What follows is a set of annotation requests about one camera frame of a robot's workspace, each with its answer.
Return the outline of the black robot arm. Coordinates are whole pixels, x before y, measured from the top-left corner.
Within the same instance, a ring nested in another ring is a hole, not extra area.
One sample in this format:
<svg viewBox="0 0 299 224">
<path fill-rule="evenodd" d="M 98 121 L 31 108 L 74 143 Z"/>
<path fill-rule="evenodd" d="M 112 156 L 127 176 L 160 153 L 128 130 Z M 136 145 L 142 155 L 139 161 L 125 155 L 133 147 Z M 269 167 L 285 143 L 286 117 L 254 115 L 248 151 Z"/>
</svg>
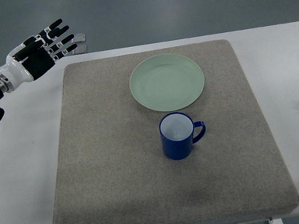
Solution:
<svg viewBox="0 0 299 224">
<path fill-rule="evenodd" d="M 6 63 L 0 67 L 0 100 L 21 84 L 34 82 L 45 75 L 56 62 L 77 47 L 77 43 L 65 47 L 74 38 L 73 34 L 59 40 L 69 30 L 69 26 L 60 27 L 61 23 L 62 19 L 58 19 L 9 52 Z M 4 114 L 0 107 L 0 121 Z"/>
</svg>

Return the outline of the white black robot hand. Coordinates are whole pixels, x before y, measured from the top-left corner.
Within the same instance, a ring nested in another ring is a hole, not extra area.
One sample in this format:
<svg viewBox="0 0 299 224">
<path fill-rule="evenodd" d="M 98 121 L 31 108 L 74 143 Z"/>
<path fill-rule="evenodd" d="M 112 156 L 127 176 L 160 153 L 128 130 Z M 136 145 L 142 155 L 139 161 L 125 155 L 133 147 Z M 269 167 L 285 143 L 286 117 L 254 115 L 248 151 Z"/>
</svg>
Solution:
<svg viewBox="0 0 299 224">
<path fill-rule="evenodd" d="M 74 43 L 70 47 L 61 50 L 50 57 L 49 54 L 55 53 L 69 41 L 74 38 L 73 34 L 64 38 L 62 41 L 54 44 L 48 50 L 43 48 L 43 43 L 54 42 L 58 37 L 69 30 L 69 26 L 59 28 L 62 23 L 62 19 L 54 21 L 48 27 L 45 27 L 39 32 L 33 39 L 27 39 L 22 44 L 14 48 L 6 56 L 6 77 L 12 84 L 9 89 L 14 91 L 24 82 L 36 81 L 48 72 L 55 65 L 55 61 L 68 55 L 77 48 L 77 44 Z"/>
</svg>

